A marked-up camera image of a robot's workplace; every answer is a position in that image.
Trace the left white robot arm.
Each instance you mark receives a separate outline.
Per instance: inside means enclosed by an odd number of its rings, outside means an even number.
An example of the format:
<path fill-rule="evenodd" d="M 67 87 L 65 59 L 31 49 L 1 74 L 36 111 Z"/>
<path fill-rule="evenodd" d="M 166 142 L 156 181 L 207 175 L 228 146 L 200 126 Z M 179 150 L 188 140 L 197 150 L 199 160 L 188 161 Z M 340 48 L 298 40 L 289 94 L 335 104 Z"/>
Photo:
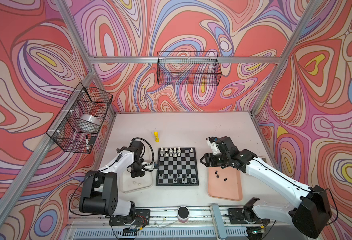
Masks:
<path fill-rule="evenodd" d="M 85 175 L 78 206 L 81 213 L 136 217 L 135 203 L 118 196 L 118 180 L 127 170 L 132 179 L 145 176 L 148 171 L 143 165 L 146 142 L 143 138 L 133 138 L 128 147 L 116 150 L 117 156 L 105 167 Z"/>

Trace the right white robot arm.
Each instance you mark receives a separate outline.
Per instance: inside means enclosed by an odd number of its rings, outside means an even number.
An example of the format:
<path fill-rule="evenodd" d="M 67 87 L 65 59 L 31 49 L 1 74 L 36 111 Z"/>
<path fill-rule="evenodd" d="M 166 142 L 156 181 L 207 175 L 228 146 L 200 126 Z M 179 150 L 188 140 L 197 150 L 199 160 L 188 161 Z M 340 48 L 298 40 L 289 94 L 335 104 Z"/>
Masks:
<path fill-rule="evenodd" d="M 231 167 L 252 176 L 288 202 L 282 204 L 257 204 L 259 198 L 253 197 L 243 206 L 241 217 L 247 223 L 269 219 L 292 224 L 305 236 L 316 239 L 325 226 L 330 224 L 332 211 L 328 199 L 329 189 L 316 185 L 310 187 L 295 181 L 282 172 L 265 163 L 255 153 L 238 150 L 230 137 L 208 137 L 207 144 L 211 153 L 206 153 L 200 162 L 206 167 Z"/>

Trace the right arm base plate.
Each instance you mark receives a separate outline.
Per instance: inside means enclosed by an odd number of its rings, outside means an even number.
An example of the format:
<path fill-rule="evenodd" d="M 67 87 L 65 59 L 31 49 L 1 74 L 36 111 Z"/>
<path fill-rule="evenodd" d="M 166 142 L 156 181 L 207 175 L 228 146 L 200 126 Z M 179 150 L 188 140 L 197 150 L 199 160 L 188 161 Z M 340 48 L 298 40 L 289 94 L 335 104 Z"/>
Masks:
<path fill-rule="evenodd" d="M 257 217 L 253 211 L 254 204 L 259 201 L 259 198 L 252 198 L 242 208 L 229 208 L 228 214 L 225 215 L 230 219 L 230 223 L 235 224 L 263 224 L 271 223 L 269 219 L 261 219 Z"/>

